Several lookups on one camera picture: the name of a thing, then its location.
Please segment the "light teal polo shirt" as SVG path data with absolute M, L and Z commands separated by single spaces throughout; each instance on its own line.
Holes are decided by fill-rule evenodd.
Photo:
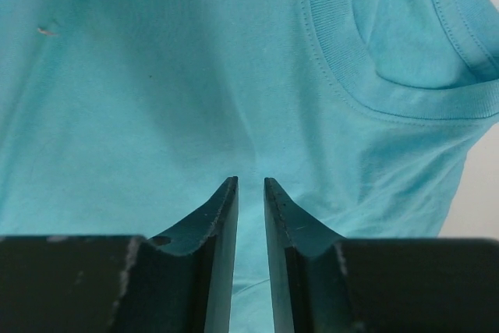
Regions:
M 1 232 L 153 236 L 239 177 L 230 329 L 271 332 L 265 178 L 435 237 L 498 120 L 490 0 L 1 0 Z

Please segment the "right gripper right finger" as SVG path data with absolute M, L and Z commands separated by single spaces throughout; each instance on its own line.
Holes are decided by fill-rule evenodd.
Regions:
M 277 332 L 495 332 L 492 239 L 347 239 L 272 178 L 264 215 Z

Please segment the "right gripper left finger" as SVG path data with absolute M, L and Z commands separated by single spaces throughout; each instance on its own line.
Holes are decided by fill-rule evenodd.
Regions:
M 4 236 L 4 332 L 226 332 L 238 180 L 160 234 Z

